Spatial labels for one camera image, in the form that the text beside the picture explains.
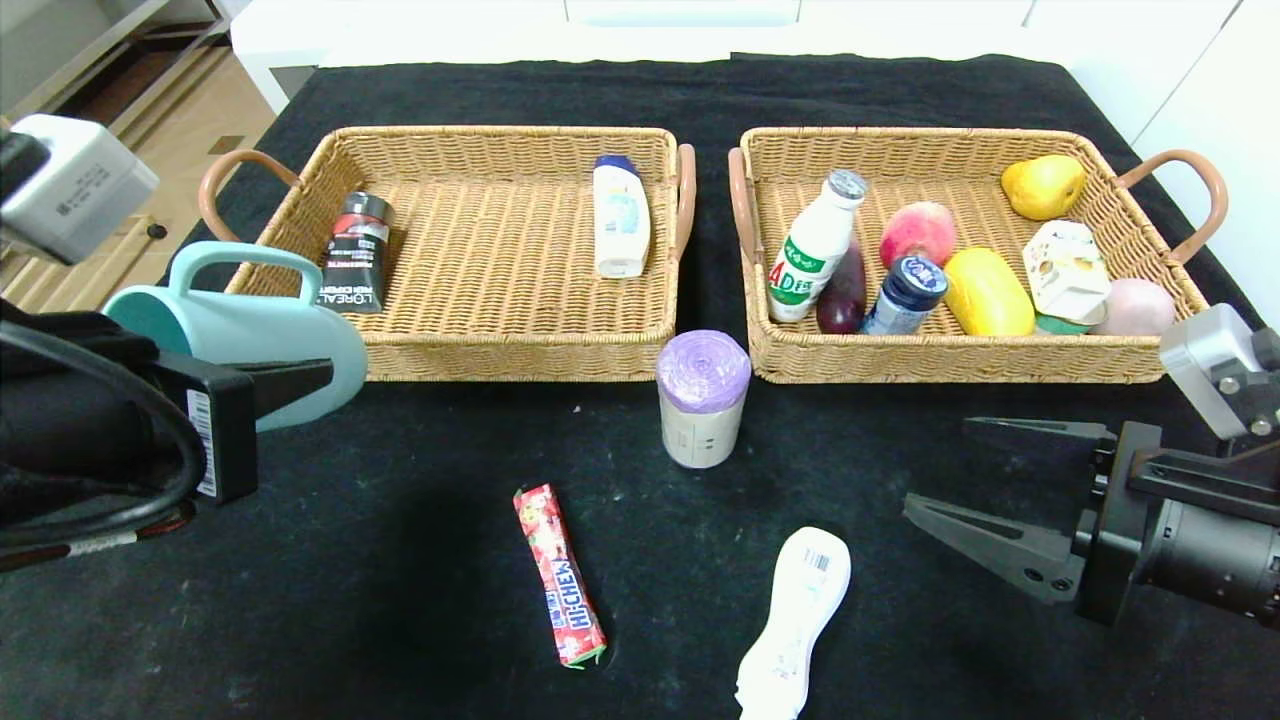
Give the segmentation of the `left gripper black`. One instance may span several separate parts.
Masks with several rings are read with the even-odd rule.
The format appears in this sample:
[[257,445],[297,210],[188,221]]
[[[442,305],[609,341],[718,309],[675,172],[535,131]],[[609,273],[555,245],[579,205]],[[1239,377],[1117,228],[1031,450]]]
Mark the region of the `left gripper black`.
[[[256,489],[257,432],[302,425],[333,410],[333,364],[323,357],[230,368],[163,351],[134,372],[195,428],[206,469],[192,495],[215,503]],[[3,465],[29,487],[142,496],[157,493],[182,459],[173,436],[134,400],[59,368],[3,379]]]

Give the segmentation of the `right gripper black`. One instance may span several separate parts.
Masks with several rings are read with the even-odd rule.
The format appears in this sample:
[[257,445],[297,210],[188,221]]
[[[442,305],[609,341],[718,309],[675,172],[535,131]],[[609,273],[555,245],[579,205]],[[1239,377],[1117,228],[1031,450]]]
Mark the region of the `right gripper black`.
[[1106,477],[1079,537],[909,493],[904,516],[1042,603],[1115,624],[1132,589],[1152,585],[1277,628],[1277,443],[1228,457],[1162,445],[1162,429],[970,416],[963,433],[1011,471]]

